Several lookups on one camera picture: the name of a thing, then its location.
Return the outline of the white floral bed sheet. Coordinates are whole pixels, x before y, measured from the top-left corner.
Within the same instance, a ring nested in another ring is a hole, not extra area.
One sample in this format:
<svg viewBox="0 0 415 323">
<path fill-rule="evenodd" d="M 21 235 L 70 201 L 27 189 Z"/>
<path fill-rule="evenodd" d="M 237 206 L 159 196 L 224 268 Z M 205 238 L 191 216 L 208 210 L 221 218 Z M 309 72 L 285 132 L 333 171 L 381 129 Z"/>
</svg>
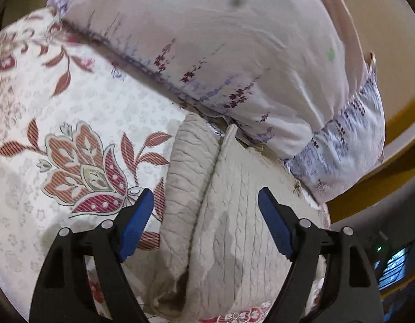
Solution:
<svg viewBox="0 0 415 323">
<path fill-rule="evenodd" d="M 148 292 L 170 154 L 188 113 L 51 8 L 0 32 L 0 287 L 23 318 L 59 229 L 93 228 L 149 188 L 153 214 L 124 270 L 148 319 L 160 321 Z"/>
</svg>

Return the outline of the lavender floral pillow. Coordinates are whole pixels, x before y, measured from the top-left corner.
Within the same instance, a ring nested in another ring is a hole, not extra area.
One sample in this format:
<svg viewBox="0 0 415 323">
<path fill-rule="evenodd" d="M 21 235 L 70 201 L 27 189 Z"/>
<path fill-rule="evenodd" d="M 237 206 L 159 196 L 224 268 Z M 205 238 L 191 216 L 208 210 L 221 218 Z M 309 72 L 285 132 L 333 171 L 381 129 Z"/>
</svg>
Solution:
<svg viewBox="0 0 415 323">
<path fill-rule="evenodd" d="M 321 203 L 383 153 L 375 59 L 344 0 L 50 0 L 182 100 L 231 120 Z"/>
</svg>

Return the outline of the beige cable-knit sweater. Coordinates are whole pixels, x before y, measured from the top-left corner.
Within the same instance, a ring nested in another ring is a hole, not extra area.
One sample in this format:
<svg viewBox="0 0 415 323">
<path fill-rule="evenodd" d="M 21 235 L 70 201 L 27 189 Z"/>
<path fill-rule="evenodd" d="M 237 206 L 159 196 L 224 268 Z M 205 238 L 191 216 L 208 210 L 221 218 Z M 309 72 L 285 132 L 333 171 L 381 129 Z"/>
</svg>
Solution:
<svg viewBox="0 0 415 323">
<path fill-rule="evenodd" d="M 330 226 L 325 205 L 281 163 L 243 147 L 235 126 L 217 136 L 197 114 L 184 119 L 171 152 L 149 292 L 158 315 L 196 322 L 273 302 L 291 264 L 259 210 L 263 187 L 298 217 Z"/>
</svg>

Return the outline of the barred window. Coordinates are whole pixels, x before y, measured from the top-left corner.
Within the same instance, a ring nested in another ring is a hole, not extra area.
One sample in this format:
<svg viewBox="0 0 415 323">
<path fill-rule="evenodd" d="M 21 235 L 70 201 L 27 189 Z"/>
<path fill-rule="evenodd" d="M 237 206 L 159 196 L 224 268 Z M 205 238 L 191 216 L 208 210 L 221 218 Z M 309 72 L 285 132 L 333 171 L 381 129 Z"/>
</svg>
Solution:
<svg viewBox="0 0 415 323">
<path fill-rule="evenodd" d="M 404 279 L 406 262 L 412 246 L 412 243 L 409 242 L 394 251 L 386 245 L 375 247 L 373 269 L 380 291 Z"/>
</svg>

